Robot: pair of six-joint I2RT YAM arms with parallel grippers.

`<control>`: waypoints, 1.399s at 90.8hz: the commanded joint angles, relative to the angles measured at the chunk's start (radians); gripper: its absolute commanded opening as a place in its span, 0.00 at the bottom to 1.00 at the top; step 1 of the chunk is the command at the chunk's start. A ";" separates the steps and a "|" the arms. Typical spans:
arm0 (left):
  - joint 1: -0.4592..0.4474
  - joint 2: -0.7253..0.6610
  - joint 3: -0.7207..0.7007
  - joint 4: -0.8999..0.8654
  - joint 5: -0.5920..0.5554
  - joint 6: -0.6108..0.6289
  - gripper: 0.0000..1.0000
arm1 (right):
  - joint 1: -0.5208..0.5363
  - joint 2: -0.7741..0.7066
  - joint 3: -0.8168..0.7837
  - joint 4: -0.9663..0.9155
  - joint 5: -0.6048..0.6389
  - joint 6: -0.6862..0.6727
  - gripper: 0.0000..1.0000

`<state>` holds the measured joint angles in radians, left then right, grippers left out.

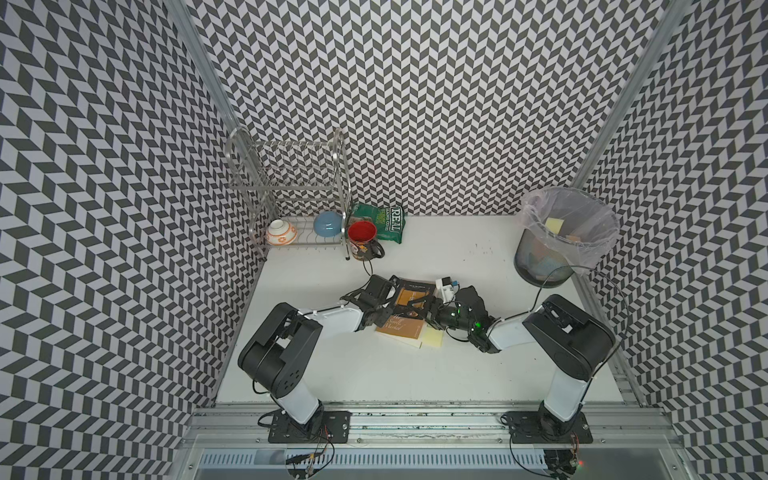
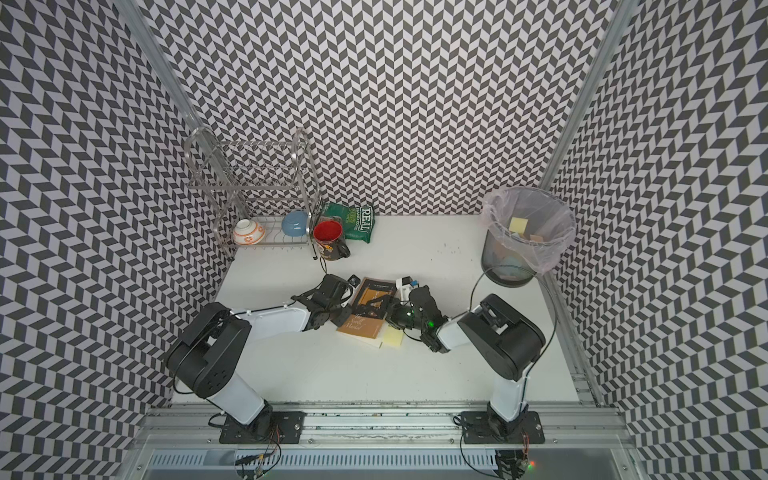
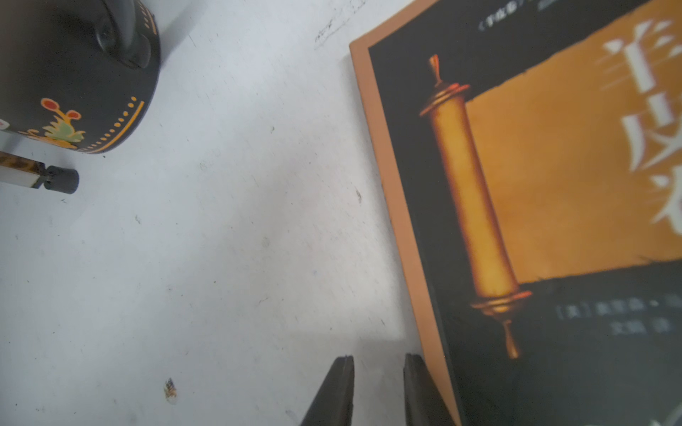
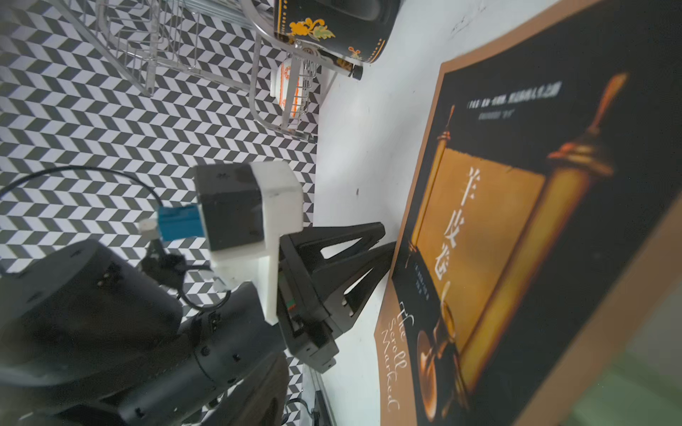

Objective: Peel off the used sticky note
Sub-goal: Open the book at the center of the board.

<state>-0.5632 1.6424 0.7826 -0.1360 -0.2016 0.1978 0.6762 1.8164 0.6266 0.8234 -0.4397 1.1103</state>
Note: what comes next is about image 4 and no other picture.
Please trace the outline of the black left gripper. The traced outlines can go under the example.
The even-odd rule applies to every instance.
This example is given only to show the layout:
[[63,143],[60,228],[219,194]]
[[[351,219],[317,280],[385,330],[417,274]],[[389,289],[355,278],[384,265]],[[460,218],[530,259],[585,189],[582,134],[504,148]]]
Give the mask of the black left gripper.
[[289,352],[319,373],[336,365],[336,338],[349,331],[387,275],[396,243],[380,222],[311,226],[283,236],[277,316]]

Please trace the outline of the brown black scroll book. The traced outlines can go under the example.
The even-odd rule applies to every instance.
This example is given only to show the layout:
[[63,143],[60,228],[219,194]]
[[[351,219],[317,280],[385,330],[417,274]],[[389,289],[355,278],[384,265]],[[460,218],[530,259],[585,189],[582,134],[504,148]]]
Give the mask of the brown black scroll book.
[[681,279],[681,4],[559,1],[440,67],[383,425],[559,425]]

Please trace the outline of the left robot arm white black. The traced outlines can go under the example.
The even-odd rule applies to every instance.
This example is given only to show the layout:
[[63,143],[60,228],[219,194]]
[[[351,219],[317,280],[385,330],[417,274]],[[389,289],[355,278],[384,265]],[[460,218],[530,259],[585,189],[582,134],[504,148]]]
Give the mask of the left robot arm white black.
[[190,265],[153,243],[140,267],[98,241],[1,276],[4,425],[279,425],[294,357],[335,363],[395,247],[382,224],[283,236],[276,324],[244,283],[191,319],[168,292]]

